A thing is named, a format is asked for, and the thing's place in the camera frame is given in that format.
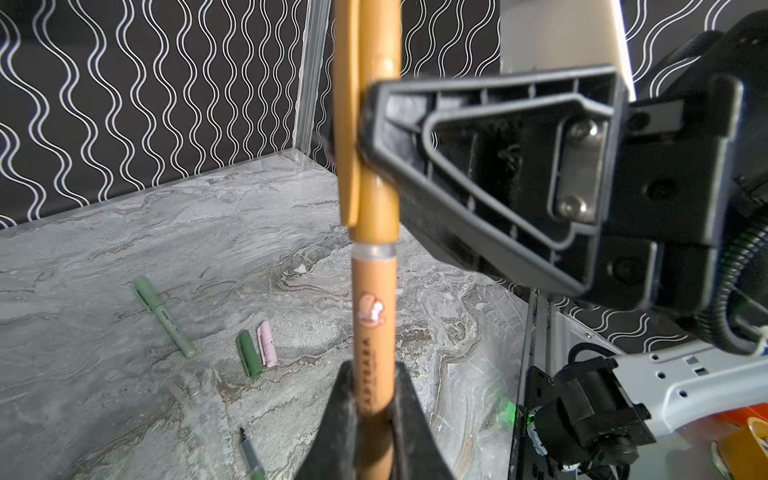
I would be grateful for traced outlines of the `pink pen cap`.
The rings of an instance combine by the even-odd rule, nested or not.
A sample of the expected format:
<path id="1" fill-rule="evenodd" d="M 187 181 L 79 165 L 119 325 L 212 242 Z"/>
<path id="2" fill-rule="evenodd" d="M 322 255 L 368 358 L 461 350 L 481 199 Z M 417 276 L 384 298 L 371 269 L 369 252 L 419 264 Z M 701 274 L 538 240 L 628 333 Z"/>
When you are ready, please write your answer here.
<path id="1" fill-rule="evenodd" d="M 278 355 L 276 352 L 273 331 L 269 321 L 263 321 L 257 328 L 259 343 L 259 352 L 262 365 L 265 369 L 272 369 L 278 366 Z"/>

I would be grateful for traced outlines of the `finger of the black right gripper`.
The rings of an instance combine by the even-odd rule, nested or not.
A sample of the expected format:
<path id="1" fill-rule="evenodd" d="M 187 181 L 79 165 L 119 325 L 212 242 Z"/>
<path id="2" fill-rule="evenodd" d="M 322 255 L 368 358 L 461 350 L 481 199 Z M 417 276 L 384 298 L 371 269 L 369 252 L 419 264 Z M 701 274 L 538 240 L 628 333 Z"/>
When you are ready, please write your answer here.
<path id="1" fill-rule="evenodd" d="M 446 260 L 567 296 L 592 290 L 624 81 L 611 65 L 373 85 L 365 161 Z"/>

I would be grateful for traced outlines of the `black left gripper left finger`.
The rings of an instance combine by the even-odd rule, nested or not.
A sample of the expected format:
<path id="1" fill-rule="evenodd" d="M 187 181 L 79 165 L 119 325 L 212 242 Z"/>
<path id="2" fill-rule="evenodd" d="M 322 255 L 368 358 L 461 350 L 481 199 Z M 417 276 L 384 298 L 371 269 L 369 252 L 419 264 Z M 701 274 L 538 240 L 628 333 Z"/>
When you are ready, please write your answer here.
<path id="1" fill-rule="evenodd" d="M 313 443 L 295 480 L 355 479 L 358 411 L 353 362 L 341 364 Z"/>

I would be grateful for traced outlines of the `orange pen cap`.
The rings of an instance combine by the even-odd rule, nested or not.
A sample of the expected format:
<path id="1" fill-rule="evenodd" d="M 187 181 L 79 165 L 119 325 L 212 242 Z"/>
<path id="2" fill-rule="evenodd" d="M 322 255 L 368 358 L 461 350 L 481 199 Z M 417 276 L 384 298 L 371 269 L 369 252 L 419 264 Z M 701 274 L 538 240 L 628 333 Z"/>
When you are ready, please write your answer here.
<path id="1" fill-rule="evenodd" d="M 399 234 L 398 194 L 364 162 L 363 135 L 373 85 L 400 77 L 400 3 L 340 0 L 333 3 L 333 13 L 333 147 L 341 221 L 357 243 L 393 243 Z"/>

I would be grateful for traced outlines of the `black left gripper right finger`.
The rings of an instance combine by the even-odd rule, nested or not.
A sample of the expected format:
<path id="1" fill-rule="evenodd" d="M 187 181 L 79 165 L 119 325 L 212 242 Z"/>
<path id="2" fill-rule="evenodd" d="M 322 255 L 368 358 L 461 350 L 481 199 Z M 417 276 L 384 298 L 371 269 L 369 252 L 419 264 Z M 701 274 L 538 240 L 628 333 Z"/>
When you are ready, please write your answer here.
<path id="1" fill-rule="evenodd" d="M 394 460 L 392 479 L 452 479 L 403 362 L 395 363 L 391 401 Z"/>

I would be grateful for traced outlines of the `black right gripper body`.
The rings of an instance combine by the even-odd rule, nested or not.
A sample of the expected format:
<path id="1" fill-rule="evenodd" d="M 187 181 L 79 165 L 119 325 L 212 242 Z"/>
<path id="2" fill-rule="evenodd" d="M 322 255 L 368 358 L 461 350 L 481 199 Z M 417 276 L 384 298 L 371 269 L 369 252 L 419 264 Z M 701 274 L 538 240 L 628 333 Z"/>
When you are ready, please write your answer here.
<path id="1" fill-rule="evenodd" d="M 636 76 L 585 300 L 767 349 L 767 15 L 704 29 Z"/>

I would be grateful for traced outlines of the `light green pen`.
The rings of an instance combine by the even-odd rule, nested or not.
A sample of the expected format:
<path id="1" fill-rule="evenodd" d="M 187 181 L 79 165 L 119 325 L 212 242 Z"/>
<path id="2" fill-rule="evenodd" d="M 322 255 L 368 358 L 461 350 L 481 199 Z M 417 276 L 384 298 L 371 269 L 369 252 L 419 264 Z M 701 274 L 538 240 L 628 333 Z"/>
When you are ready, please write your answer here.
<path id="1" fill-rule="evenodd" d="M 183 356 L 193 358 L 197 353 L 196 348 L 181 331 L 151 282 L 144 276 L 138 276 L 133 280 L 132 289 L 143 307 L 160 322 Z"/>

